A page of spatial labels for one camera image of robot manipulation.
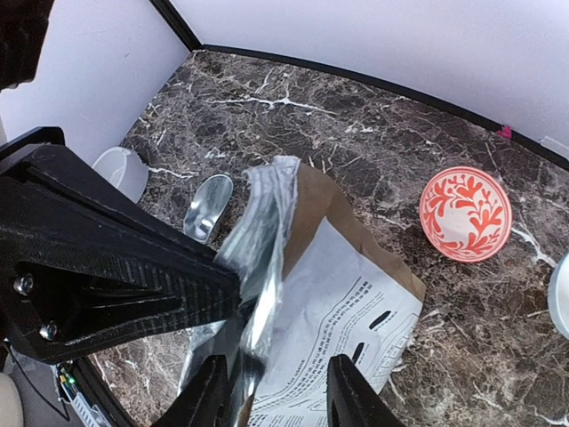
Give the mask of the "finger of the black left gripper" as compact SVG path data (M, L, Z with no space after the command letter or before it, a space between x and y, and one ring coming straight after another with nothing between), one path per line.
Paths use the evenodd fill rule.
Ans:
M1 325L54 365L229 318L235 273L38 127L1 148Z

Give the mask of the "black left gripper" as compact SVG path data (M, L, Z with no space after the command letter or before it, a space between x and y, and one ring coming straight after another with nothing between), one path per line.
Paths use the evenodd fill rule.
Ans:
M53 0L1 0L1 90L36 76Z

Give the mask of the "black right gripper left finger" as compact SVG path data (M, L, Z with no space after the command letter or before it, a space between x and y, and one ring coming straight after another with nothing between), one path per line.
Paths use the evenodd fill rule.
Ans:
M210 356L153 426L228 426L229 397L226 357Z

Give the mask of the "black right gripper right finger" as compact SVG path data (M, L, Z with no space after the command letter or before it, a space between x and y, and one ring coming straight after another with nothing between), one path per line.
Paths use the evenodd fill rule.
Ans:
M330 427L405 427L347 355L330 358L326 397Z

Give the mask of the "translucent double pet bowl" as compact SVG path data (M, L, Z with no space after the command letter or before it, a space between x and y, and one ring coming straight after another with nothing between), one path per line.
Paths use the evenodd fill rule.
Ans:
M141 200L148 184L149 170L135 151L110 148L97 158L92 169L133 203Z

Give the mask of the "brown pet food bag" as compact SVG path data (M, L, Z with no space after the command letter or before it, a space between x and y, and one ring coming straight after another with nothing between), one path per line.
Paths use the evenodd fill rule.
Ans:
M244 214L216 260L241 281L240 312L192 329L181 383L210 355L243 348L251 426L326 426L329 360L346 355L373 392L421 313L422 281L381 248L335 182L294 156L246 171Z

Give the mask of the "silver metal scoop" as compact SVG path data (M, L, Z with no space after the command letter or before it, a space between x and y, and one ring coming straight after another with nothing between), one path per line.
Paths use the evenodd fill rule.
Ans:
M201 244L212 241L219 230L234 189L226 174L215 174L197 189L183 221L183 233Z

